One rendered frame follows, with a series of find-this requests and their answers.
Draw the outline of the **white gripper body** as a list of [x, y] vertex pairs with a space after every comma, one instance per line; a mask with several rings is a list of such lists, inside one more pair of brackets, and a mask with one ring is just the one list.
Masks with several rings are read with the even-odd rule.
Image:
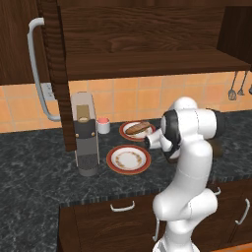
[[145, 138], [144, 143], [148, 150], [162, 149], [163, 148], [162, 130], [158, 128], [153, 134]]

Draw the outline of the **dark wood lower cabinet door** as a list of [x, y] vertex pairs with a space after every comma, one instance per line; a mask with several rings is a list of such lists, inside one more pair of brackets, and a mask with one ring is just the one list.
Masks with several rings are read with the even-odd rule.
[[[245, 198], [248, 198], [250, 201], [250, 210], [243, 224], [237, 225], [235, 223], [235, 220], [239, 221], [241, 219], [243, 212], [246, 208]], [[227, 241], [228, 245], [236, 246], [252, 242], [252, 185], [248, 186], [244, 190], [238, 202], [238, 209], [235, 211], [235, 214], [233, 216], [233, 222], [231, 223], [231, 227], [232, 233]]]

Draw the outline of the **dark wood side cabinet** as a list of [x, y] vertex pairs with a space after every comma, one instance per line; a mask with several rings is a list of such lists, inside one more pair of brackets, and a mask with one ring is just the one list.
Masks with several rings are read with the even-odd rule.
[[252, 6], [224, 9], [217, 50], [252, 65]]

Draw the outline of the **dark wood closed cabinet door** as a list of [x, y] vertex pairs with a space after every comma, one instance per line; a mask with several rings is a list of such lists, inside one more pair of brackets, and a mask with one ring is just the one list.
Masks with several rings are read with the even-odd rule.
[[0, 0], [0, 86], [34, 83], [27, 34], [37, 17], [36, 0]]

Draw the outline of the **brown long pastry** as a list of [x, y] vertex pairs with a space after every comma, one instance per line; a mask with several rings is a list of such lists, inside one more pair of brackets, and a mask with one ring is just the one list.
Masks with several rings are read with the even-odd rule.
[[138, 134], [138, 133], [141, 133], [141, 132], [145, 131], [150, 126], [151, 126], [151, 124], [148, 121], [143, 121], [143, 122], [140, 122], [140, 123], [138, 123], [136, 125], [133, 125], [133, 126], [129, 127], [125, 131], [125, 133], [127, 135], [135, 135], [135, 134]]

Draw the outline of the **red rimmed plate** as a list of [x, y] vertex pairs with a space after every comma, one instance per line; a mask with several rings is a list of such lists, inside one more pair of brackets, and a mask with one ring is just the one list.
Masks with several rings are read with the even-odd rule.
[[128, 135], [126, 133], [126, 131], [131, 127], [131, 126], [134, 126], [134, 125], [137, 125], [139, 124], [139, 121], [130, 121], [130, 122], [125, 122], [123, 123], [120, 127], [119, 127], [119, 133], [120, 135], [125, 138], [126, 140], [129, 140], [129, 141], [133, 141], [133, 142], [143, 142], [144, 139], [153, 134], [154, 131], [156, 130], [156, 127], [151, 124], [150, 127], [148, 129], [146, 129], [145, 131], [141, 132], [141, 133], [138, 133], [138, 134], [135, 134], [135, 135]]
[[135, 175], [144, 172], [152, 162], [151, 155], [144, 148], [121, 145], [110, 150], [106, 156], [107, 165], [115, 172]]

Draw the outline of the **white cup with pink top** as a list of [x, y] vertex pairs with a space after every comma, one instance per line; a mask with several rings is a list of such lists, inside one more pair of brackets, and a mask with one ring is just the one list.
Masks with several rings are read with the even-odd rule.
[[108, 134], [110, 131], [110, 121], [107, 117], [100, 117], [96, 121], [96, 126], [99, 134]]

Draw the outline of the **grey coffee machine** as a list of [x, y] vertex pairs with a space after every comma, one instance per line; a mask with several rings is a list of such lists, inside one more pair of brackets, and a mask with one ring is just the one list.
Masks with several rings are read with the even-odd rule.
[[97, 174], [99, 166], [98, 137], [95, 104], [91, 93], [78, 92], [71, 95], [73, 123], [77, 149], [76, 164], [83, 176]]

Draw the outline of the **hanging grey spatula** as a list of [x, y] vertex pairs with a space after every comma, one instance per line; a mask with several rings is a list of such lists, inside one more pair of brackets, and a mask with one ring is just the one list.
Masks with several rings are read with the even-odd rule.
[[235, 71], [234, 72], [234, 77], [233, 77], [233, 80], [232, 80], [232, 84], [231, 84], [231, 88], [228, 91], [228, 100], [236, 100], [236, 92], [235, 92], [235, 90], [233, 88], [234, 88], [234, 84], [235, 84], [235, 81], [236, 81], [237, 74], [238, 74], [238, 71]]

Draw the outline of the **dark wood drawer front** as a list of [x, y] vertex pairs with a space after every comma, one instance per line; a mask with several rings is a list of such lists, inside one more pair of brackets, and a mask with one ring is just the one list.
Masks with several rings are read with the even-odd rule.
[[[74, 208], [82, 252], [153, 252], [156, 217], [155, 194], [93, 203]], [[114, 208], [132, 205], [128, 212]]]

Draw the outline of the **dark wood wall cabinet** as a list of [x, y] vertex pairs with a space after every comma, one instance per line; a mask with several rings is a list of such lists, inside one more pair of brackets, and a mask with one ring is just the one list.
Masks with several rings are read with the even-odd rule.
[[224, 9], [252, 0], [58, 0], [68, 78], [251, 70], [217, 50]]

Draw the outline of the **white wall outlet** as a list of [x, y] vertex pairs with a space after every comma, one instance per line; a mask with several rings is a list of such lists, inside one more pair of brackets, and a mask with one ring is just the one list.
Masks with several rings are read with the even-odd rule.
[[45, 100], [55, 100], [54, 92], [50, 83], [41, 83], [41, 89]]

